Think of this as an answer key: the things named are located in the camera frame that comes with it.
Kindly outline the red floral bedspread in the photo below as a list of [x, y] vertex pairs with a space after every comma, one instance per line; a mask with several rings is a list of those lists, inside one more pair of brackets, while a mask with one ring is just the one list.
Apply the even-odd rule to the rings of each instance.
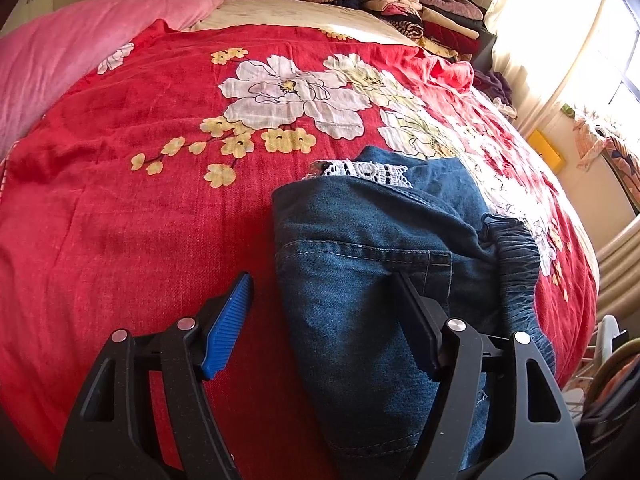
[[417, 47], [310, 27], [134, 38], [2, 168], [1, 406], [52, 468], [104, 342], [160, 332], [247, 272], [205, 391], [247, 479], [395, 479], [436, 387], [386, 278], [476, 330], [529, 333], [556, 380], [596, 317], [593, 249], [560, 182]]

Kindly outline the yellow box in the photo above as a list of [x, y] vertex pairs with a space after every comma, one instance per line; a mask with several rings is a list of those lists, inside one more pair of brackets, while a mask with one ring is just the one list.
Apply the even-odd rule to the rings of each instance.
[[534, 130], [527, 138], [528, 145], [538, 154], [554, 174], [559, 174], [565, 167], [563, 155], [549, 142], [539, 130]]

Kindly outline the dark purple garment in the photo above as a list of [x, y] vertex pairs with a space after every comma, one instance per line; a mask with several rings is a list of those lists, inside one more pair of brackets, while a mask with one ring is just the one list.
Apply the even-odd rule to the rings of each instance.
[[474, 70], [473, 87], [485, 93], [491, 101], [499, 99], [503, 104], [512, 104], [512, 89], [502, 73], [493, 70], [488, 70], [486, 73]]

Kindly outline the pink quilt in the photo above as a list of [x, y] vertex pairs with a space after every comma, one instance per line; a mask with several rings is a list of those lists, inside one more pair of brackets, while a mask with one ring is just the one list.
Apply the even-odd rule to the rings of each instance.
[[1, 38], [1, 156], [76, 82], [155, 21], [192, 26], [222, 0], [82, 0]]

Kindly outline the pile of folded clothes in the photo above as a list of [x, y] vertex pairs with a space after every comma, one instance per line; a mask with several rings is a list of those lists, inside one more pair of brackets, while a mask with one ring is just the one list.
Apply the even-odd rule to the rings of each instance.
[[494, 65], [497, 36], [474, 0], [362, 0], [361, 7], [431, 54], [469, 62], [480, 72]]

